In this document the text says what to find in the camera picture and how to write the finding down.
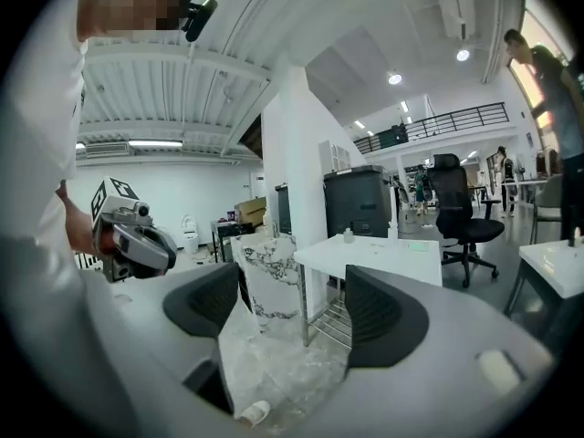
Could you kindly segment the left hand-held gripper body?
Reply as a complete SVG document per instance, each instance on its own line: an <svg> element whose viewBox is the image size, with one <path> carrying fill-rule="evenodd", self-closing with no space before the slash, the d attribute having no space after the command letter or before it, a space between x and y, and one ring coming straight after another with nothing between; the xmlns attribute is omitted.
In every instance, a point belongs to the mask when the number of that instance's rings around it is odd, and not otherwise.
<svg viewBox="0 0 584 438"><path fill-rule="evenodd" d="M103 272L110 283L162 276L174 268L177 245L154 226L150 206L127 182L104 177L90 207L94 246L101 250L106 236L113 242L103 259Z"/></svg>

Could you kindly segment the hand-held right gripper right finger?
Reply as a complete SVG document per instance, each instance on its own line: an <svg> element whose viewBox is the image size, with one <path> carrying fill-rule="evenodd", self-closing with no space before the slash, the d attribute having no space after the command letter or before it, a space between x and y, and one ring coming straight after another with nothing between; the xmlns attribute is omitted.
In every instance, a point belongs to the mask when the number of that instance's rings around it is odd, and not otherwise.
<svg viewBox="0 0 584 438"><path fill-rule="evenodd" d="M351 321L350 368L389 368L412 354L430 327L423 304L406 292L414 280L346 266L345 307Z"/></svg>

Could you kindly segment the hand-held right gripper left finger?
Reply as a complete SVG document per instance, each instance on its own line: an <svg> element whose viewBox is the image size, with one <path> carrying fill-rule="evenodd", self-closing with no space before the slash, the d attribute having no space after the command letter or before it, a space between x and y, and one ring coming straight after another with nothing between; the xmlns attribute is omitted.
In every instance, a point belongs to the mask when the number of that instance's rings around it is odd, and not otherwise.
<svg viewBox="0 0 584 438"><path fill-rule="evenodd" d="M216 339L238 299L236 263L195 268L162 301L166 317L192 337Z"/></svg>

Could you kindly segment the person's left forearm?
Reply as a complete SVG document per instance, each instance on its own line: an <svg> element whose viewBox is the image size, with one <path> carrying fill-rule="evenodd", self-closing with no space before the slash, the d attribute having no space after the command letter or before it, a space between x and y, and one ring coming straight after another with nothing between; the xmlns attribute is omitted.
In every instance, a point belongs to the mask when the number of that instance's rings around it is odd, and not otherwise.
<svg viewBox="0 0 584 438"><path fill-rule="evenodd" d="M94 255L91 218L69 199L66 180L60 182L56 195L65 208L65 228L71 249L74 252Z"/></svg>

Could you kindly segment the marble pattern sink basin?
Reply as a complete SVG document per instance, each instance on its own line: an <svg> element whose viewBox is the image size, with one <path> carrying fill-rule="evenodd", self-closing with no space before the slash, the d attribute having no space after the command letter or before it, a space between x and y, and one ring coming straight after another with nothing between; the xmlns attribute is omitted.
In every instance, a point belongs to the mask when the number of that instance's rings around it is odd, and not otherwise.
<svg viewBox="0 0 584 438"><path fill-rule="evenodd" d="M255 323L265 330L274 320L290 320L301 313L294 253L295 237L263 233L230 239L235 262L243 270Z"/></svg>

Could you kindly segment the white ceramic washboard sink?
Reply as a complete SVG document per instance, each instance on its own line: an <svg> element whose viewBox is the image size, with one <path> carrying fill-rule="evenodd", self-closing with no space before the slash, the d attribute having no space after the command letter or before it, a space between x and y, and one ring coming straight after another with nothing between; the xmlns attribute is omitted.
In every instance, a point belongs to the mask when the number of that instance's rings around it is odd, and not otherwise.
<svg viewBox="0 0 584 438"><path fill-rule="evenodd" d="M343 279L346 266L362 266L440 287L443 284L440 246L436 241L342 235L297 250L296 262L325 275Z"/></svg>

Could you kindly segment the metal rack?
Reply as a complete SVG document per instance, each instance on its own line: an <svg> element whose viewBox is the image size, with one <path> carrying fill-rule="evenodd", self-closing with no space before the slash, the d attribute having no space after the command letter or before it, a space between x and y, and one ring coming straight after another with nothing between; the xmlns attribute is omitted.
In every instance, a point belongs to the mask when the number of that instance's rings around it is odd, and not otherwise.
<svg viewBox="0 0 584 438"><path fill-rule="evenodd" d="M349 312L345 307L345 294L330 286L326 288L327 302L316 316L308 318L303 312L302 339L307 347L311 341L321 334L340 346L350 349L352 345L352 324Z"/></svg>

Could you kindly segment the white toilet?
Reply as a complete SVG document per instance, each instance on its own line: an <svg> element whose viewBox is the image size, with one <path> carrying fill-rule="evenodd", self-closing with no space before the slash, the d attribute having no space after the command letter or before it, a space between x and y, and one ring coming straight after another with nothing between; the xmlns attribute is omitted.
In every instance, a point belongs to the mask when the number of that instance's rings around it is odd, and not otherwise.
<svg viewBox="0 0 584 438"><path fill-rule="evenodd" d="M199 234L195 219L187 214L182 219L182 236L184 250L190 254L196 254L199 248Z"/></svg>

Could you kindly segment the cardboard box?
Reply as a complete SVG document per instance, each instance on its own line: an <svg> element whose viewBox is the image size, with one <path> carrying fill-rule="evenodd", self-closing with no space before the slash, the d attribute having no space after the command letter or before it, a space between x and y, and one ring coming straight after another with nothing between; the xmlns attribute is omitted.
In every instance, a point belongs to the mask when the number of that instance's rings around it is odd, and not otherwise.
<svg viewBox="0 0 584 438"><path fill-rule="evenodd" d="M264 222L266 198L260 197L241 202L235 206L235 211L238 223L251 224L253 227L257 227Z"/></svg>

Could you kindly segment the person's white shoe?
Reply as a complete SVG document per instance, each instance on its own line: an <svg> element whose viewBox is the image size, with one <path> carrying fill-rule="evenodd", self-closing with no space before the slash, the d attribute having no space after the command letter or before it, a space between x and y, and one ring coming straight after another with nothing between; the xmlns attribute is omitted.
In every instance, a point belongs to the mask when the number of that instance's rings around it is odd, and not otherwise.
<svg viewBox="0 0 584 438"><path fill-rule="evenodd" d="M266 419L270 410L267 401L256 401L241 412L236 421L245 427L254 428Z"/></svg>

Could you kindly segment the black cabinet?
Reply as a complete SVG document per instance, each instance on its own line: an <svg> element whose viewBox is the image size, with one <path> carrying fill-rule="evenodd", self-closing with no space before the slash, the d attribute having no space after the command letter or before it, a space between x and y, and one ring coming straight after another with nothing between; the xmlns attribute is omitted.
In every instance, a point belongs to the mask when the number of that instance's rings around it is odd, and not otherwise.
<svg viewBox="0 0 584 438"><path fill-rule="evenodd" d="M292 234L291 216L288 198L288 185L286 183L275 187L278 203L278 227L279 232L287 235Z"/></svg>
<svg viewBox="0 0 584 438"><path fill-rule="evenodd" d="M390 178L379 165L326 174L323 179L328 238L343 234L386 238L391 222Z"/></svg>

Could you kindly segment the person's white shirt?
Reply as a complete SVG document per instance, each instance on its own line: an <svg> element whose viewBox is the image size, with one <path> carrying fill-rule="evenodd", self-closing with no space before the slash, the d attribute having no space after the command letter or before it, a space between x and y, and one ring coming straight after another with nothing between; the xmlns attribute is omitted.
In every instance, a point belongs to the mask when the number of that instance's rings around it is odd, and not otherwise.
<svg viewBox="0 0 584 438"><path fill-rule="evenodd" d="M7 97L26 132L29 154L40 160L31 234L65 259L73 258L65 205L57 196L75 171L76 141L87 46L76 35L50 29L29 38L10 73Z"/></svg>

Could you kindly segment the grey chair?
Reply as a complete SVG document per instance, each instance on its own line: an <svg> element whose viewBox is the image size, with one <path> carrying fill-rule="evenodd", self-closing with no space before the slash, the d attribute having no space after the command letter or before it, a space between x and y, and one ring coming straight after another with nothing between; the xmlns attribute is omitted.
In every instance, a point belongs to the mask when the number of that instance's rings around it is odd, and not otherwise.
<svg viewBox="0 0 584 438"><path fill-rule="evenodd" d="M562 180L561 174L553 175L544 183L543 188L536 192L530 236L531 245L537 242L537 229L540 223L561 222Z"/></svg>

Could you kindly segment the black balcony railing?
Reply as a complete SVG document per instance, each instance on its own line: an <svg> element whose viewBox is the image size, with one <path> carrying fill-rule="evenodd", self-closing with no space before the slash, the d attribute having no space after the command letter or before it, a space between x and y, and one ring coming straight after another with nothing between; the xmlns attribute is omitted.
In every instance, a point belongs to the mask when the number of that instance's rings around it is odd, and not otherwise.
<svg viewBox="0 0 584 438"><path fill-rule="evenodd" d="M354 141L361 153L370 153L412 141L433 139L444 134L491 127L509 122L504 102L460 109L413 123L392 126L388 130Z"/></svg>

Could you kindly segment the black frame table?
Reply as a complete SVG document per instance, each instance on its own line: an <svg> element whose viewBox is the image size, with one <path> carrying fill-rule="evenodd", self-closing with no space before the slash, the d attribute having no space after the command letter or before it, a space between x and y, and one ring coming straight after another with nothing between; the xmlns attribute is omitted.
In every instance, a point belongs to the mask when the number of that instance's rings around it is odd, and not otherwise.
<svg viewBox="0 0 584 438"><path fill-rule="evenodd" d="M224 242L231 237L252 234L254 232L254 227L251 223L239 224L235 221L212 221L211 232L214 261L215 263L220 263L228 260L225 256Z"/></svg>

